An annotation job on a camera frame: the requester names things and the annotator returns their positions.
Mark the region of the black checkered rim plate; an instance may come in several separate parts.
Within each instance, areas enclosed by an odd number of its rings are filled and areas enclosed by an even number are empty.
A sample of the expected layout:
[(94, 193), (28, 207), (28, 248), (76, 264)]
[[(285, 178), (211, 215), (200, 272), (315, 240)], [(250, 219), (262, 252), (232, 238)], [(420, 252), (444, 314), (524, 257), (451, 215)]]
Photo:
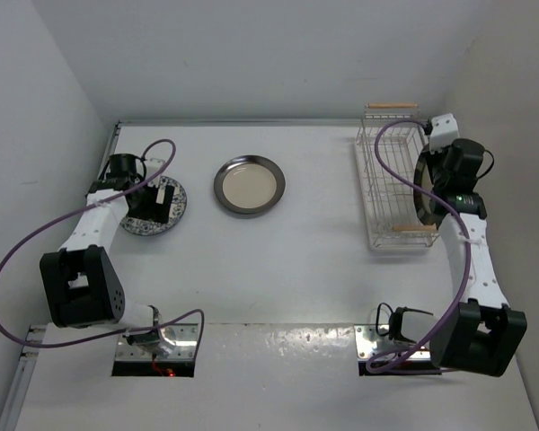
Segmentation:
[[(432, 192), (433, 180), (431, 179), (428, 165), (429, 156), (429, 145), (424, 145), (416, 162), (413, 183), (427, 192)], [(413, 202), (417, 217), (422, 224), (439, 227), (441, 216), (433, 214), (431, 206), (432, 199), (430, 197), (415, 189), (413, 191)]]

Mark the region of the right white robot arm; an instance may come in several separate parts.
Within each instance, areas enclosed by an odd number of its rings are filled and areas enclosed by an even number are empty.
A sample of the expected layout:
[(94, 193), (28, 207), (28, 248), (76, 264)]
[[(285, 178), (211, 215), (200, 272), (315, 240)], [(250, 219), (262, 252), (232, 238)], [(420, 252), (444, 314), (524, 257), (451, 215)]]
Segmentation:
[(487, 153), (466, 138), (421, 150), (413, 177), (414, 206), (422, 224), (436, 226), (458, 290), (439, 320), (431, 312), (397, 308), (387, 336), (397, 346), (412, 347), (435, 327), (425, 344), (433, 366), (500, 377), (527, 321), (523, 312), (510, 307), (490, 258), (487, 210), (474, 190), (485, 174), (481, 167)]

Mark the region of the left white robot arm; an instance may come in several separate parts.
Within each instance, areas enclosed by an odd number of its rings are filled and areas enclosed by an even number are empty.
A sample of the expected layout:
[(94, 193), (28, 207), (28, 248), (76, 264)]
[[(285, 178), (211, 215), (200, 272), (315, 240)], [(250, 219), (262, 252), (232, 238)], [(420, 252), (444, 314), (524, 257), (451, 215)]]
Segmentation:
[(85, 211), (70, 237), (40, 259), (40, 273), (50, 316), (59, 328), (119, 325), (142, 328), (126, 341), (154, 357), (175, 348), (172, 332), (158, 329), (153, 305), (125, 296), (108, 251), (117, 231), (134, 223), (143, 235), (171, 227), (172, 204), (180, 188), (159, 174), (164, 162), (133, 154), (114, 154), (86, 194)]

